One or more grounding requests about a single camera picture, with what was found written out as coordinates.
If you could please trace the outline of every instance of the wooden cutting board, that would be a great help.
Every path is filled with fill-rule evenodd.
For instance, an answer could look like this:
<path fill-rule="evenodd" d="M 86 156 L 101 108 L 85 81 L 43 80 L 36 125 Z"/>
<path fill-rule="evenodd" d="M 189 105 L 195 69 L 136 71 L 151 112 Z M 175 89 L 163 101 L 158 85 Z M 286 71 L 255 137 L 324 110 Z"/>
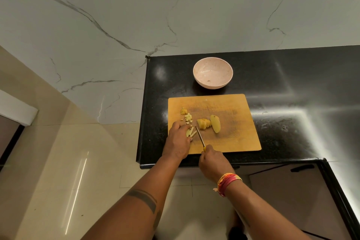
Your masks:
<path fill-rule="evenodd" d="M 200 130 L 205 145 L 211 144 L 221 152 L 261 150 L 244 94 L 169 98 L 168 104 L 168 132 L 175 121 L 183 119 L 180 123 L 185 124 L 184 115 L 180 115 L 180 110 L 184 107 L 193 116 L 193 126 L 199 127 L 197 119 L 210 119 L 210 115 L 219 117 L 219 133 L 216 134 L 211 126 Z M 189 154 L 200 154 L 202 151 L 199 135 L 195 134 Z"/>

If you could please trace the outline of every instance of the person's right arm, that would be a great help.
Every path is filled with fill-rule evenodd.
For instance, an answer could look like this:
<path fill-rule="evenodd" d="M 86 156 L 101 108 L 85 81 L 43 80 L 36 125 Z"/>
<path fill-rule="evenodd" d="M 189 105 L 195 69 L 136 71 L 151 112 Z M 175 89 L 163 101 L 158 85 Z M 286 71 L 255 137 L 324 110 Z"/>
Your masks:
<path fill-rule="evenodd" d="M 215 151 L 211 145 L 207 145 L 206 152 L 202 152 L 199 167 L 216 184 L 223 174 L 235 173 L 222 152 Z M 241 180 L 231 182 L 225 190 L 225 196 L 244 221 L 253 240 L 310 240 Z"/>

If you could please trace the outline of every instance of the bowl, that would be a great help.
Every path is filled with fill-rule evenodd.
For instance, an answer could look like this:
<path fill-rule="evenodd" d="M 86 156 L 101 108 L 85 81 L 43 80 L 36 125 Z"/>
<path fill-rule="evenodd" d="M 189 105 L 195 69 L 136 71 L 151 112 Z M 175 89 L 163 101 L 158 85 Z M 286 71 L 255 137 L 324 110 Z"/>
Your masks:
<path fill-rule="evenodd" d="M 226 86 L 233 77 L 231 65 L 217 57 L 203 58 L 194 65 L 193 74 L 196 82 L 208 89 Z"/>

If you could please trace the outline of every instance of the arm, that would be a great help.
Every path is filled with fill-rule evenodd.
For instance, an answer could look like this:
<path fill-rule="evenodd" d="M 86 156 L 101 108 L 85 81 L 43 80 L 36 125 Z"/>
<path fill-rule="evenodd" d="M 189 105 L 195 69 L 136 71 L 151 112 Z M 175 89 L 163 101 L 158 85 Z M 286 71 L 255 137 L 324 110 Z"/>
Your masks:
<path fill-rule="evenodd" d="M 83 236 L 93 239 L 151 239 L 157 228 L 174 174 L 190 149 L 190 126 L 174 122 L 162 156 Z"/>
<path fill-rule="evenodd" d="M 203 174 L 215 183 L 223 174 L 235 173 L 222 152 L 215 151 L 211 145 L 207 145 L 206 152 L 202 152 L 199 167 Z M 225 190 L 225 196 L 241 216 L 253 240 L 310 240 L 241 180 L 230 183 Z"/>

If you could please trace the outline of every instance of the knife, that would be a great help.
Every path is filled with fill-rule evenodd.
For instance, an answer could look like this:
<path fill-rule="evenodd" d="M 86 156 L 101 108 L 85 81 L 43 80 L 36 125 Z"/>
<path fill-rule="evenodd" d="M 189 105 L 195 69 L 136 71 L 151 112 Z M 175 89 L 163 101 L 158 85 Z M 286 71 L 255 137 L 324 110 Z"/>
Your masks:
<path fill-rule="evenodd" d="M 203 139 L 202 139 L 202 137 L 201 137 L 201 135 L 200 135 L 200 131 L 199 131 L 199 129 L 198 129 L 197 126 L 195 126 L 195 128 L 196 128 L 196 131 L 198 132 L 198 135 L 199 135 L 199 137 L 200 137 L 201 143 L 203 144 L 204 152 L 205 152 L 205 151 L 206 151 L 206 146 L 205 146 L 204 141 L 203 141 Z"/>

